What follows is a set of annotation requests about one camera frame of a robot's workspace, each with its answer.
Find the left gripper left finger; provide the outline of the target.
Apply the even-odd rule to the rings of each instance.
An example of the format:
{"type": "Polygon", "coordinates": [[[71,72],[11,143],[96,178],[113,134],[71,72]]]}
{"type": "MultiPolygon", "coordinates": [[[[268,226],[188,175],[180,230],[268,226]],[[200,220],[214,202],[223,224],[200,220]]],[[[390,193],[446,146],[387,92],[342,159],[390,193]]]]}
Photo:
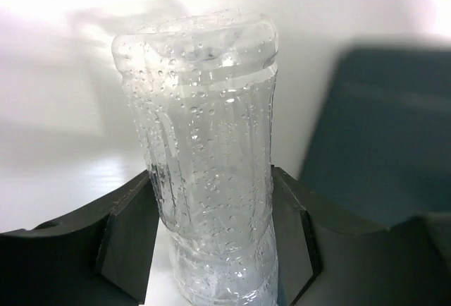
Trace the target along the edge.
{"type": "Polygon", "coordinates": [[[149,174],[1,234],[2,305],[143,305],[159,224],[149,174]]]}

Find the clear bottle white cap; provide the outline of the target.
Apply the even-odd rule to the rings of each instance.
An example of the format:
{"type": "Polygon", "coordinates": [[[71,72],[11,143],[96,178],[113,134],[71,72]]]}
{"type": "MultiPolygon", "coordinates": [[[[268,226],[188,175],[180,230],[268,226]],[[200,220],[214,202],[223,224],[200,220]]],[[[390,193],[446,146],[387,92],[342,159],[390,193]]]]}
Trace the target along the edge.
{"type": "Polygon", "coordinates": [[[180,292],[193,305],[274,305],[274,22],[227,10],[115,37],[180,292]]]}

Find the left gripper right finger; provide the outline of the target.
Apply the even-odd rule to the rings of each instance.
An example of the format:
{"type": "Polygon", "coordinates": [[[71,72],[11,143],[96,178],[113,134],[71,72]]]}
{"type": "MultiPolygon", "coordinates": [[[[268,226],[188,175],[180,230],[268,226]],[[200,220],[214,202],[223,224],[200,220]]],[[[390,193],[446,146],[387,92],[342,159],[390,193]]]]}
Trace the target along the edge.
{"type": "Polygon", "coordinates": [[[449,305],[450,214],[385,227],[273,175],[279,305],[449,305]]]}

